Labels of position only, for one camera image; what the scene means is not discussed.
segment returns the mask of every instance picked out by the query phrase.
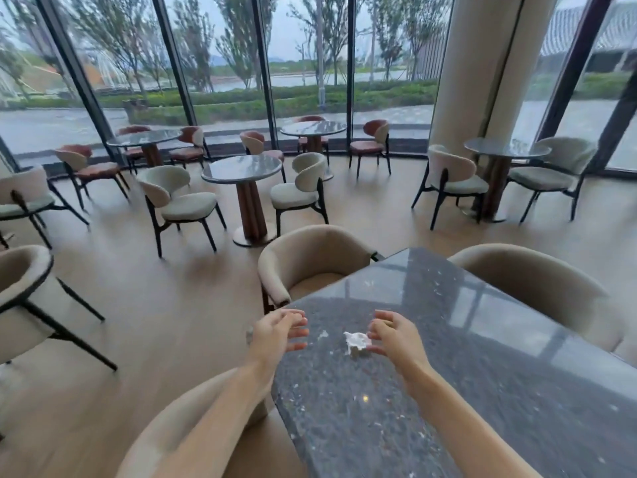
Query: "round marble table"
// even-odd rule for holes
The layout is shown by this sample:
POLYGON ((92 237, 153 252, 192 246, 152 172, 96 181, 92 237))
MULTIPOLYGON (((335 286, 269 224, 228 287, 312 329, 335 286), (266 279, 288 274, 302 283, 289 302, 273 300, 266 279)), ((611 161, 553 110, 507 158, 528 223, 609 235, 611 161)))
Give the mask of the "round marble table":
MULTIPOLYGON (((318 152, 323 154, 323 143, 321 142, 321 136, 329 136, 331 134, 338 134, 347 129, 347 124, 343 122, 335 122, 333 120, 308 120, 305 122, 294 122, 284 125, 279 130, 281 134, 286 136, 308 138, 308 152, 318 152)), ((334 173, 329 168, 329 160, 327 161, 327 169, 325 170, 325 176, 323 181, 330 181, 334 177, 334 173)))
MULTIPOLYGON (((484 196, 482 204, 482 221, 488 223, 500 223, 505 221, 503 216, 498 216, 500 200, 505 191, 506 178, 511 168, 511 161, 514 159, 535 159, 548 155, 551 148, 542 144, 521 144, 516 141, 511 143, 501 143, 495 139, 486 137, 475 137, 464 143, 464 147, 475 152, 478 156, 489 157, 489 163, 482 175, 483 179, 489 183, 489 190, 484 196)), ((478 209, 477 201, 474 201, 471 208, 471 216, 475 216, 478 209)))
POLYGON ((276 228, 263 217, 256 181, 278 173, 282 167, 277 158, 259 154, 220 159, 204 168, 204 181, 237 186, 242 226, 235 230, 233 241, 240 247, 260 247, 276 238, 276 228))
POLYGON ((179 136, 181 136, 180 129, 145 130, 143 132, 133 132, 132 134, 122 134, 109 139, 106 143, 109 146, 121 148, 141 147, 144 156, 146 156, 148 167, 153 168, 163 164, 157 144, 171 141, 179 136))

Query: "white seat cushion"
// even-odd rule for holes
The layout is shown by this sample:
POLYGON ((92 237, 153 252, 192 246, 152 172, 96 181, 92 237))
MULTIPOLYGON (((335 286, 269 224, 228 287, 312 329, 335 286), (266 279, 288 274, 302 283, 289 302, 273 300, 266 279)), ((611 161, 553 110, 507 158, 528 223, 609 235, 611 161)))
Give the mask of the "white seat cushion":
POLYGON ((160 211, 166 221, 195 221, 210 215, 215 206, 217 206, 217 196, 213 193, 203 192, 177 196, 160 211))
POLYGON ((319 193, 313 191, 307 193, 297 189, 294 183, 277 184, 270 190, 272 206, 276 209, 289 209, 297 206, 306 206, 318 201, 319 193))
POLYGON ((509 177, 515 182, 540 191, 569 189, 576 180, 574 176, 547 168, 516 168, 509 171, 509 177))
POLYGON ((454 194, 472 194, 472 193, 485 193, 489 190, 489 183, 487 183, 480 176, 473 175, 467 180, 456 181, 455 183, 445 184, 445 192, 454 194))
MULTIPOLYGON (((53 196, 47 194, 43 198, 29 201, 27 203, 27 208, 29 211, 37 211, 38 209, 44 208, 53 202, 55 202, 53 196)), ((11 216, 20 216, 23 214, 24 211, 22 211, 22 208, 20 208, 17 204, 0 204, 0 218, 9 218, 11 216)))
POLYGON ((339 273, 319 273, 308 279, 302 280, 294 287, 289 289, 290 297, 292 301, 303 298, 306 295, 314 293, 329 284, 339 281, 344 278, 344 275, 339 273))

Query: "rectangular table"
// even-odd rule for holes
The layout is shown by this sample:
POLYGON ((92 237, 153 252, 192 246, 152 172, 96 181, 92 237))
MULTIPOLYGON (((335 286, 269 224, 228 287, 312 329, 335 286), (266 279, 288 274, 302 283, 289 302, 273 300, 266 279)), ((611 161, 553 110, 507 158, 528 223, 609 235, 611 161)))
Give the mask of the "rectangular table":
POLYGON ((416 324, 434 369, 545 478, 637 475, 637 369, 439 255, 403 250, 291 306, 309 345, 272 396, 310 477, 461 476, 391 362, 347 355, 343 332, 376 308, 416 324))

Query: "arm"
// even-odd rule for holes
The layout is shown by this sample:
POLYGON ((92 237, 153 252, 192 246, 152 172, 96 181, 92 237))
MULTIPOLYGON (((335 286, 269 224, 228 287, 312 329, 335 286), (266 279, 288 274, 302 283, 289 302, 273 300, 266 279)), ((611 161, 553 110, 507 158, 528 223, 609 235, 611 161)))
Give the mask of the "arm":
POLYGON ((539 477, 456 390, 429 364, 416 326, 402 315, 376 311, 368 336, 382 341, 373 353, 389 357, 466 477, 539 477))
POLYGON ((302 311, 279 309, 254 325, 244 365, 153 478, 220 478, 224 474, 252 411, 269 393, 283 354, 307 346, 288 342, 306 337, 309 331, 301 327, 307 323, 302 311))

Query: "table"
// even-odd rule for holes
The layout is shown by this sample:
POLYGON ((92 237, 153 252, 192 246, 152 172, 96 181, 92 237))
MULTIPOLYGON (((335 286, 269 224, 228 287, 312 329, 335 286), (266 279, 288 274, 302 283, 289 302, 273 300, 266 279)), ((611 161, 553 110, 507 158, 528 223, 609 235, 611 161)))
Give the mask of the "table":
POLYGON ((201 178, 209 183, 236 184, 242 226, 233 241, 240 247, 260 247, 276 238, 276 228, 266 223, 256 181, 277 174, 283 163, 272 156, 234 156, 211 162, 201 178))
MULTIPOLYGON (((542 144, 500 143, 494 139, 476 137, 464 143, 468 150, 480 155, 489 156, 489 163, 484 171, 483 178, 489 183, 489 190, 484 196, 482 204, 482 221, 500 223, 505 221, 497 216, 502 193, 505 191, 506 177, 511 169, 511 161, 514 159, 534 159, 546 156, 551 148, 542 144)), ((478 203, 474 202, 473 208, 478 209, 478 203)))
POLYGON ((143 132, 133 132, 132 134, 122 134, 109 139, 106 143, 109 146, 122 148, 140 146, 144 156, 146 156, 148 167, 153 168, 163 164, 157 144, 177 139, 179 136, 181 136, 181 130, 179 129, 145 130, 143 132))
POLYGON ((551 477, 637 475, 637 369, 426 249, 407 249, 293 302, 310 337, 272 391, 310 477, 461 476, 390 361, 352 359, 343 332, 375 308, 418 327, 433 367, 551 477))
MULTIPOLYGON (((321 142, 321 136, 329 136, 331 134, 338 134, 347 129, 347 125, 342 122, 335 122, 332 120, 308 120, 305 122, 294 122, 292 124, 284 125, 281 129, 281 134, 286 136, 308 138, 308 152, 318 152, 323 154, 323 143, 321 142)), ((323 181, 330 181, 334 177, 334 173, 329 168, 329 160, 327 160, 327 169, 325 170, 325 176, 323 181)))

